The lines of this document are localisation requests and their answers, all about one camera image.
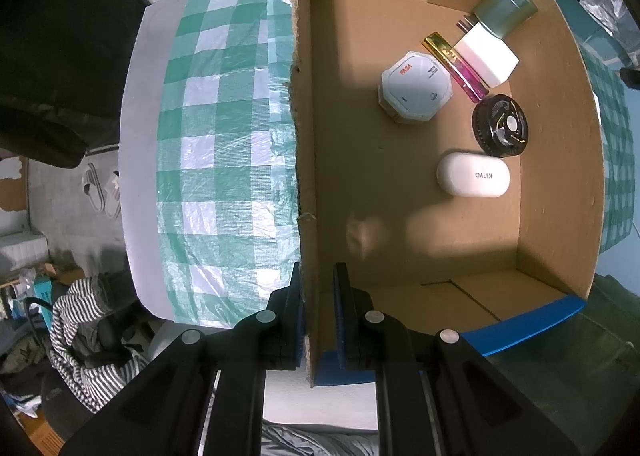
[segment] green cylindrical container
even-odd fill
[[[482,26],[498,39],[504,39],[537,11],[530,0],[481,0],[473,10]]]

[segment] gray floor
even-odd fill
[[[52,260],[75,262],[93,275],[122,269],[126,253],[120,216],[109,219],[104,212],[96,213],[82,191],[89,161],[104,186],[118,169],[118,152],[90,156],[75,169],[29,160],[29,208],[31,228],[47,237]]]

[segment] striped clothing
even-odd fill
[[[99,321],[109,315],[100,308],[92,291],[95,277],[79,279],[66,295],[53,306],[51,345],[52,365],[58,370],[76,398],[91,412],[98,412],[145,366],[146,360],[131,351],[131,358],[122,367],[107,364],[94,369],[84,367],[71,353],[70,347],[82,323]]]

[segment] green and white checkered tablecloth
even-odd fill
[[[625,92],[618,76],[580,46],[591,88],[600,106],[605,172],[605,209],[600,252],[631,233],[636,200],[636,160]]]
[[[158,231],[175,321],[233,327],[300,257],[288,0],[188,0],[158,122]]]

